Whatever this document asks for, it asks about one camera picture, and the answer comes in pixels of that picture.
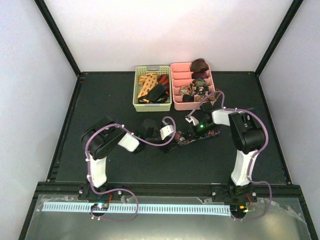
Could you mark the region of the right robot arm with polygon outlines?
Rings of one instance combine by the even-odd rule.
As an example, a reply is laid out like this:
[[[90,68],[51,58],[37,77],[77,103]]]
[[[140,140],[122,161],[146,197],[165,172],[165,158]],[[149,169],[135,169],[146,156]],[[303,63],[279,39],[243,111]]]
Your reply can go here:
[[[228,180],[227,195],[230,200],[238,202],[251,191],[252,172],[258,155],[268,145],[268,131],[251,108],[213,109],[209,102],[202,104],[201,108],[205,111],[203,121],[193,117],[192,112],[185,117],[197,135],[201,136],[220,125],[230,127],[236,160]]]

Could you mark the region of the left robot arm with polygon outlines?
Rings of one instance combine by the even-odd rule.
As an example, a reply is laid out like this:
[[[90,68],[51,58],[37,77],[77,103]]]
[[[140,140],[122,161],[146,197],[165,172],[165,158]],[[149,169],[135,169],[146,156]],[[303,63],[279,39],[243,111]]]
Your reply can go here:
[[[96,122],[81,137],[85,161],[88,163],[87,180],[92,184],[89,193],[97,200],[107,195],[108,188],[104,185],[107,182],[107,156],[116,146],[131,153],[137,151],[142,144],[166,147],[172,143],[176,133],[176,123],[170,116],[162,119],[159,130],[148,126],[144,133],[131,132],[108,116]]]

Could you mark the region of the navy floral tie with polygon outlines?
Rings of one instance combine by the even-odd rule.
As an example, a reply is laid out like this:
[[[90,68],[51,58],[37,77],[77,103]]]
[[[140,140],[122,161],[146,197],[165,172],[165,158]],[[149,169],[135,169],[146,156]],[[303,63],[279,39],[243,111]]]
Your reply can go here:
[[[218,136],[221,133],[222,127],[220,125],[215,125],[214,127],[215,130],[215,136]],[[182,147],[182,146],[186,146],[188,144],[191,144],[195,141],[200,141],[200,140],[205,140],[205,139],[210,139],[210,138],[200,138],[200,139],[194,139],[192,138],[192,126],[189,127],[188,129],[186,129],[185,131],[177,131],[175,134],[175,137],[172,141],[175,141],[177,143],[177,147]]]

